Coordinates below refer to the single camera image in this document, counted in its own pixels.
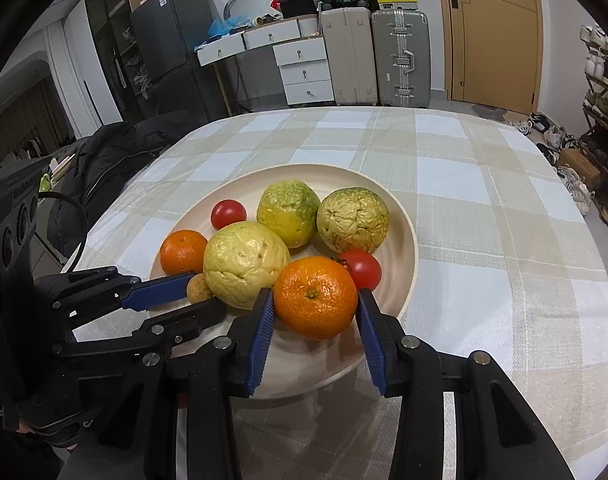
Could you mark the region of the brown longan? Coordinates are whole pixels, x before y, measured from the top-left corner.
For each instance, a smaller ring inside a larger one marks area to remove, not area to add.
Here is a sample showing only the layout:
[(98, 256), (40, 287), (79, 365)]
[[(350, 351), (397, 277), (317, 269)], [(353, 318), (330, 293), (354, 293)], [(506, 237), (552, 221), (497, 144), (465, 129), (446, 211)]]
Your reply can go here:
[(187, 298), (190, 304), (199, 304), (214, 297), (213, 292), (207, 286), (203, 273), (195, 274), (187, 285)]

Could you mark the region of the orange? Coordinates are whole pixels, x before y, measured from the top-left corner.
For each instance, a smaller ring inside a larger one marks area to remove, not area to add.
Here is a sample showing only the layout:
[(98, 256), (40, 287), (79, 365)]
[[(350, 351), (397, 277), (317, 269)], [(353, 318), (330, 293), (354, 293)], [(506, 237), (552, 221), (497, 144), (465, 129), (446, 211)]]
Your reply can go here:
[(310, 256), (289, 263), (273, 285), (279, 321), (292, 333), (313, 340), (333, 339), (351, 325), (358, 292), (340, 263)]
[(206, 245), (206, 238), (197, 231), (180, 230), (169, 234), (159, 249), (159, 262), (164, 273), (201, 273)]

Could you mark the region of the large yellow guava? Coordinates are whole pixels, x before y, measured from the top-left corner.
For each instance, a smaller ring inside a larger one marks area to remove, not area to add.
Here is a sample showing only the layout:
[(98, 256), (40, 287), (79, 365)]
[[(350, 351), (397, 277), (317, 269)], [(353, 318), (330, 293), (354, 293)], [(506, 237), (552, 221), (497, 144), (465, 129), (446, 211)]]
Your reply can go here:
[(252, 310), (262, 288), (272, 288), (290, 263), (289, 248), (255, 221), (225, 226), (207, 242), (203, 273), (211, 292), (229, 307)]

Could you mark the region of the red tomato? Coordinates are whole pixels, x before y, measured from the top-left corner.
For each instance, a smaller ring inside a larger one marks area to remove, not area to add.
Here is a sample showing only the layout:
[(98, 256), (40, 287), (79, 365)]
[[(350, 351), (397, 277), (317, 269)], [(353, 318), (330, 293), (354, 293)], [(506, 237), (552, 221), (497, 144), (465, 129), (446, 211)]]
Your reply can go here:
[(214, 206), (211, 212), (211, 225), (215, 230), (246, 219), (245, 207), (236, 200), (222, 200)]
[(358, 289), (368, 288), (374, 290), (382, 280), (382, 269), (377, 259), (368, 252), (350, 250), (340, 254), (336, 261), (351, 274)]

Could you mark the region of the cream round plate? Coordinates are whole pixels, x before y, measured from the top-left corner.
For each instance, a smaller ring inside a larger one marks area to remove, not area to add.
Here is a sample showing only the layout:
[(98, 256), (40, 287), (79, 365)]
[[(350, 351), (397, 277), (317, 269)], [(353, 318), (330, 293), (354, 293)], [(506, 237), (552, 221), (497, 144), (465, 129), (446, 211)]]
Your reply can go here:
[[(403, 205), (383, 185), (345, 169), (321, 164), (295, 164), (269, 167), (237, 177), (205, 197), (194, 200), (188, 211), (171, 228), (193, 230), (211, 237), (211, 211), (220, 200), (237, 200), (249, 220), (261, 194), (272, 183), (300, 180), (309, 185), (321, 200), (340, 188), (368, 188), (379, 195), (389, 208), (389, 232), (373, 256), (383, 271), (373, 296), (382, 312), (404, 320), (418, 275), (418, 244), (415, 228)], [(276, 322), (257, 399), (284, 399), (309, 393), (330, 385), (365, 361), (358, 328), (349, 326), (339, 336), (327, 341), (307, 340), (294, 335)]]

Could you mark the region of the red tomato on plate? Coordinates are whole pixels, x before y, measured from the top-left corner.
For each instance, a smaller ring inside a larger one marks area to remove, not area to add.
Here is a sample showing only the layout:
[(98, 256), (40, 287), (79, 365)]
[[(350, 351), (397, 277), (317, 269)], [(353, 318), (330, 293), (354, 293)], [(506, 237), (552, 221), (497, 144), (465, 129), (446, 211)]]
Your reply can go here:
[(245, 207), (236, 200), (222, 200), (214, 206), (211, 212), (211, 225), (215, 230), (246, 219)]

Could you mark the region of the black jacket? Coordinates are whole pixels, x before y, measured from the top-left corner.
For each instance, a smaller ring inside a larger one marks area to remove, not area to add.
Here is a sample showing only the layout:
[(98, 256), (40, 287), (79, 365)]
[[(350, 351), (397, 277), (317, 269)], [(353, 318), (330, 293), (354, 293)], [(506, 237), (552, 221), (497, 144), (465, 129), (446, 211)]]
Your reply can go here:
[(94, 226), (135, 174), (195, 128), (197, 118), (185, 110), (103, 126), (77, 148), (60, 192), (83, 206)]

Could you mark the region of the checkered tablecloth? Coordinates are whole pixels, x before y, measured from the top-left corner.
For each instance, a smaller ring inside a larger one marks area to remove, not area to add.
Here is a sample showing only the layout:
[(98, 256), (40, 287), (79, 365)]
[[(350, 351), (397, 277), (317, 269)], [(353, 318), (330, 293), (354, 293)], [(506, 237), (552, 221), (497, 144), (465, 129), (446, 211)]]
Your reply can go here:
[(608, 274), (554, 168), (518, 130), (438, 110), (300, 108), (185, 136), (95, 223), (85, 268), (147, 276), (197, 200), (286, 164), (348, 168), (392, 192), (415, 225), (419, 273), (405, 328), (433, 348), (487, 351), (576, 478), (608, 463)]

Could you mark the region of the green yellow guava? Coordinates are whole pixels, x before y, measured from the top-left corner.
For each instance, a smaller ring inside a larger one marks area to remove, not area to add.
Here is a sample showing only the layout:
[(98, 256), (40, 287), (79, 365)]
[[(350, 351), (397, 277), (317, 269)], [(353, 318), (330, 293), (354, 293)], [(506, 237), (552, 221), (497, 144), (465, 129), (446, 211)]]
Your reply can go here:
[(321, 204), (316, 192), (298, 180), (272, 183), (257, 205), (256, 221), (275, 232), (289, 249), (307, 245), (317, 230)]

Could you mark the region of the dark grey refrigerator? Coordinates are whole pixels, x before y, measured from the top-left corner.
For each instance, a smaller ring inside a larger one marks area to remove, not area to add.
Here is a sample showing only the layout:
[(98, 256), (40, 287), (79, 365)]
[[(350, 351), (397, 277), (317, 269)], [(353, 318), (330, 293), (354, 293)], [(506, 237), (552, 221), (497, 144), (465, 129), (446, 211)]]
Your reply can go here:
[(226, 118), (216, 72), (194, 52), (213, 22), (208, 0), (146, 0), (131, 21), (159, 111), (187, 112), (199, 125)]

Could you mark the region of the white drawer desk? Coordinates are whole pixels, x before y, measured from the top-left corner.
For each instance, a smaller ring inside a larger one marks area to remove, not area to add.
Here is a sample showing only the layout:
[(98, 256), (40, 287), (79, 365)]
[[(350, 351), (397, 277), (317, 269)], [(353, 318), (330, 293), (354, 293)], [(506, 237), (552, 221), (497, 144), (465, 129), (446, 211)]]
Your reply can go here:
[(200, 66), (272, 48), (288, 106), (330, 103), (333, 84), (318, 14), (287, 18), (232, 32), (194, 48)]

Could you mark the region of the beige suitcase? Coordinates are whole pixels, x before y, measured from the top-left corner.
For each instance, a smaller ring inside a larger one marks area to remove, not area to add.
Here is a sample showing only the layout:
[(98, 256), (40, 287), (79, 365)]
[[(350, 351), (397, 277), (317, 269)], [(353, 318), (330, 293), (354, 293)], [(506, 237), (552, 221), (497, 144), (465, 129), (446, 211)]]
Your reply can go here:
[(359, 6), (322, 11), (320, 18), (335, 102), (377, 104), (371, 12)]

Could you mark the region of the silver suitcase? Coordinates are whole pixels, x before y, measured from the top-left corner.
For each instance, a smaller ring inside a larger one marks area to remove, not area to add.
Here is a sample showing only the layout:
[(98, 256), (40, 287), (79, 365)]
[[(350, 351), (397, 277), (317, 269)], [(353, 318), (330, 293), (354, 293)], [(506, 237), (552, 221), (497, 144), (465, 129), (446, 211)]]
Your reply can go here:
[(426, 108), (431, 99), (429, 21), (415, 10), (371, 15), (377, 90), (387, 106)]

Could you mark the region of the wooden shoe rack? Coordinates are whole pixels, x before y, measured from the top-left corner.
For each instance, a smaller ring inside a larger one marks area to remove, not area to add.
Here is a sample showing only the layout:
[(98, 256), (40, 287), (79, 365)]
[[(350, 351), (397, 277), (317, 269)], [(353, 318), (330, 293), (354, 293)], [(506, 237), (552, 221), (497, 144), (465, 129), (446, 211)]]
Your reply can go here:
[(588, 84), (582, 104), (588, 131), (581, 137), (581, 146), (604, 179), (597, 203), (608, 227), (608, 36), (599, 25), (583, 25), (578, 36), (587, 49), (584, 74)]

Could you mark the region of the wooden door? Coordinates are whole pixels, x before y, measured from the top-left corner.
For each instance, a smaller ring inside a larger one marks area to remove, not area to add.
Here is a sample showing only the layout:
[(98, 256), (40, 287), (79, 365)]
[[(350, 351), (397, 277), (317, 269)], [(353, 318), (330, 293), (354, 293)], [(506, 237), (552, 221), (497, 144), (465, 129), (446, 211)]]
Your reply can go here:
[(445, 87), (454, 101), (528, 114), (542, 74), (540, 0), (441, 0)]

